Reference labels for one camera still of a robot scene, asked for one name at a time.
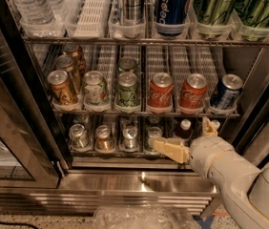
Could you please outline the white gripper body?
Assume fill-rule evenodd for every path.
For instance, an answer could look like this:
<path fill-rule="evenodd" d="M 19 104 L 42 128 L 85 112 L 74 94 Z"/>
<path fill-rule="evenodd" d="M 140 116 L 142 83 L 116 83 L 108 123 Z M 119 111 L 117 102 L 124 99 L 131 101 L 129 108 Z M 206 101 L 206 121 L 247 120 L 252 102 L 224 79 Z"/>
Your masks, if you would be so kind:
<path fill-rule="evenodd" d="M 215 159 L 233 150 L 234 147 L 219 136 L 201 136 L 190 145 L 189 164 L 197 174 L 206 178 Z"/>

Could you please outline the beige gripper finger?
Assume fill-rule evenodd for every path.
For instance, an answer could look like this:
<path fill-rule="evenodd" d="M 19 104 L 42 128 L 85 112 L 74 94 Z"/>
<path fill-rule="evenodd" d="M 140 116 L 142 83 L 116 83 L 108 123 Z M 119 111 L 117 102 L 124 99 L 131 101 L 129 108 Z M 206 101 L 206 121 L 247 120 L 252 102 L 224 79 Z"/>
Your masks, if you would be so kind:
<path fill-rule="evenodd" d="M 217 129 L 213 126 L 212 120 L 210 120 L 208 117 L 202 118 L 202 135 L 218 135 Z"/>
<path fill-rule="evenodd" d="M 183 145 L 181 138 L 150 138 L 149 145 L 157 152 L 177 163 L 189 162 L 189 148 Z"/>

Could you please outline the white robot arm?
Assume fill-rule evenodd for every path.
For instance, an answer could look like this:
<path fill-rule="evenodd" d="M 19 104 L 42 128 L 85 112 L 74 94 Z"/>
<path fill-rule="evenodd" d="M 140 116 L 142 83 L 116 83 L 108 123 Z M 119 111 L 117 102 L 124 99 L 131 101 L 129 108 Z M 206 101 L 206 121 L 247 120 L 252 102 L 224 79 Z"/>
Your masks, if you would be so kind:
<path fill-rule="evenodd" d="M 226 211 L 241 229 L 269 229 L 269 168 L 261 170 L 236 153 L 209 118 L 202 120 L 202 136 L 190 146 L 179 138 L 152 137 L 148 143 L 217 186 Z"/>

